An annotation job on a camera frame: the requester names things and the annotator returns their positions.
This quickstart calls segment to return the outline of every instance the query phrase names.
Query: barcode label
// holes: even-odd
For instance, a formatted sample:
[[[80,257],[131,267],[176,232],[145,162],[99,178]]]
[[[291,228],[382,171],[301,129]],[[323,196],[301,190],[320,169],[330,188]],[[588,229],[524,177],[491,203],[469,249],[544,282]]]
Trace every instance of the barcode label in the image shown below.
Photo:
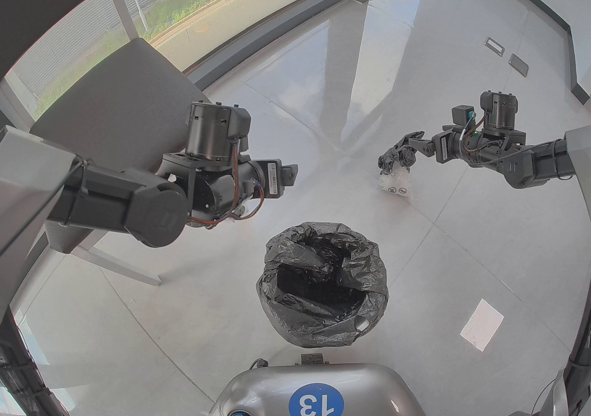
[[[443,152],[443,161],[447,160],[447,139],[445,137],[441,138],[441,150]]]
[[[279,194],[277,189],[277,166],[273,162],[268,163],[267,170],[269,172],[269,193]]]

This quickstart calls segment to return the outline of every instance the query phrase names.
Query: chair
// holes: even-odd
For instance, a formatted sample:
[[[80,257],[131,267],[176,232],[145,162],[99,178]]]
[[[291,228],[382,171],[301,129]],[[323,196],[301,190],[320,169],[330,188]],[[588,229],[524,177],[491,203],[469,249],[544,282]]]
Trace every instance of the chair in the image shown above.
[[[0,34],[15,35],[0,43],[0,79],[82,1],[0,0]],[[59,97],[30,132],[109,169],[135,167],[155,172],[162,154],[181,150],[190,103],[206,98],[138,37],[124,0],[114,0],[114,4],[130,41]],[[158,276],[96,249],[105,231],[48,222],[46,234],[51,249],[151,285],[160,283]]]

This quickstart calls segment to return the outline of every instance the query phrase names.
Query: gray chair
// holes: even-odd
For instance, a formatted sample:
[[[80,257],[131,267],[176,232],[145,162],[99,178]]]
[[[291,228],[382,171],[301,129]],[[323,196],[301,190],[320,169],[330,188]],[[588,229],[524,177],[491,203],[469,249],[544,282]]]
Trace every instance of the gray chair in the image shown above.
[[[31,133],[109,169],[155,172],[162,154],[183,147],[190,103],[206,98],[163,55],[138,38],[124,1],[114,3],[131,40],[58,98]],[[68,7],[64,6],[62,15],[73,8]],[[160,283],[158,276],[96,249],[104,231],[46,223],[46,234],[54,250],[145,283]]]

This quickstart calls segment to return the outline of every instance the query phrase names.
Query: tiled floor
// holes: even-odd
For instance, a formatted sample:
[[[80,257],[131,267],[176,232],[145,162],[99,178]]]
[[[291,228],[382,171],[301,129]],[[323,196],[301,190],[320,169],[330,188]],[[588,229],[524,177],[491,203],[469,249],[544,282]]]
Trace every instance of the tiled floor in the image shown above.
[[[567,69],[564,32],[526,0],[345,1],[306,22],[208,90],[250,111],[249,153],[297,162],[297,184],[252,220],[187,228],[163,249],[107,234],[99,248],[160,274],[157,288],[63,258],[20,309],[49,386],[75,416],[200,414],[255,358],[296,362],[255,282],[271,236],[321,220],[379,244],[391,294],[369,335],[323,349],[331,362],[392,367],[428,415],[529,411],[567,359],[591,276],[576,180],[517,191],[421,157],[406,200],[380,190],[376,160],[487,89],[518,96],[530,143],[587,125]],[[483,352],[460,336],[481,299],[504,316]]]

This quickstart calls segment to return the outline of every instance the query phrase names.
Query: crumpled black plastic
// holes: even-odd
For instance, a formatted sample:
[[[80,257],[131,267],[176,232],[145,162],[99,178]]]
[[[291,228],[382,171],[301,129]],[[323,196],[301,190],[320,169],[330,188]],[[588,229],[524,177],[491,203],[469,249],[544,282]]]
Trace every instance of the crumpled black plastic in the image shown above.
[[[378,167],[382,169],[380,175],[389,175],[392,173],[392,167],[398,162],[401,167],[410,168],[417,161],[415,156],[416,149],[408,144],[409,139],[422,139],[424,131],[411,132],[405,135],[398,144],[389,148],[385,154],[378,158]]]
[[[341,223],[304,222],[273,237],[256,289],[279,335],[306,348],[351,345],[388,304],[378,245]]]

